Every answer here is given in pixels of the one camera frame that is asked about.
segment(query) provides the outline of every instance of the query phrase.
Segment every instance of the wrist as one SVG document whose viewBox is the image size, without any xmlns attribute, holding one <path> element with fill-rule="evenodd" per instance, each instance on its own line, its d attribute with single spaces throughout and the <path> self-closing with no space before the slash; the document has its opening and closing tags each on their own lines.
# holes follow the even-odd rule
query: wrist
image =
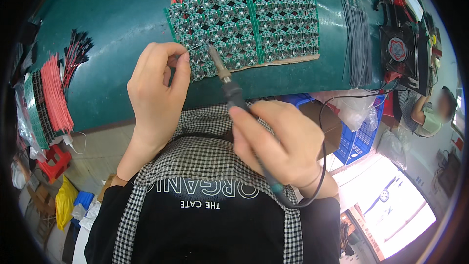
<svg viewBox="0 0 469 264">
<path fill-rule="evenodd" d="M 146 142 L 134 135 L 124 155 L 131 157 L 136 162 L 145 164 L 153 160 L 164 146 L 165 145 Z"/>
<path fill-rule="evenodd" d="M 317 181 L 321 175 L 321 168 L 316 163 L 313 167 L 308 169 L 306 173 L 303 173 L 301 177 L 292 184 L 294 187 L 298 188 L 299 190 L 308 189 L 317 185 Z"/>
</svg>

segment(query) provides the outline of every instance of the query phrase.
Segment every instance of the fingernail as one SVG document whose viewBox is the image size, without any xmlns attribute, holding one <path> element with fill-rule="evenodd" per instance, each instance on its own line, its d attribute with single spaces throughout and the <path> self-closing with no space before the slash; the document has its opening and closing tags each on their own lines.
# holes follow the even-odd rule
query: fingernail
<svg viewBox="0 0 469 264">
<path fill-rule="evenodd" d="M 182 59 L 185 61 L 185 62 L 189 62 L 189 53 L 186 52 L 182 55 Z"/>
</svg>

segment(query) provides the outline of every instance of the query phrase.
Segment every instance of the tile floor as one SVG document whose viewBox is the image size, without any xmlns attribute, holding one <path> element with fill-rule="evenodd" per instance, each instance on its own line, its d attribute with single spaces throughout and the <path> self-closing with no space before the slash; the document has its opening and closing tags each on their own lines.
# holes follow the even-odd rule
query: tile floor
<svg viewBox="0 0 469 264">
<path fill-rule="evenodd" d="M 73 147 L 61 144 L 64 150 L 72 154 L 70 167 L 65 176 L 79 191 L 99 194 L 103 187 L 102 180 L 106 180 L 111 173 L 116 173 L 120 162 L 134 131 L 135 124 L 117 126 L 110 129 L 86 133 L 85 136 L 75 133 Z"/>
</svg>

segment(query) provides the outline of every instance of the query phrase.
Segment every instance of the car wheel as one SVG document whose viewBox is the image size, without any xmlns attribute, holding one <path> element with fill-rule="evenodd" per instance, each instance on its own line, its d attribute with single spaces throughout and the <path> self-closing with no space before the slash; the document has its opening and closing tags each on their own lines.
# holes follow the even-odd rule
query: car wheel
<svg viewBox="0 0 469 264">
<path fill-rule="evenodd" d="M 386 202 L 387 200 L 389 200 L 389 192 L 387 190 L 383 190 L 379 195 L 379 200 L 381 202 Z"/>
</svg>

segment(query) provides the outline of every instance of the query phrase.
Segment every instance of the white cable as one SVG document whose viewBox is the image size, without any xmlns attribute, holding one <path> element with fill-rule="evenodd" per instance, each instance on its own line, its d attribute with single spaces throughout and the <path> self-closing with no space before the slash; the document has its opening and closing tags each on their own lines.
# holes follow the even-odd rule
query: white cable
<svg viewBox="0 0 469 264">
<path fill-rule="evenodd" d="M 72 143 L 70 143 L 70 147 L 75 151 L 76 154 L 80 154 L 80 155 L 81 155 L 81 154 L 85 153 L 85 150 L 86 150 L 86 134 L 84 134 L 84 133 L 82 133 L 82 132 L 79 132 L 79 133 L 81 133 L 82 135 L 85 136 L 85 146 L 83 147 L 83 152 L 82 152 L 82 153 L 78 153 L 78 152 L 75 150 L 75 148 L 73 147 L 73 144 L 72 144 Z"/>
</svg>

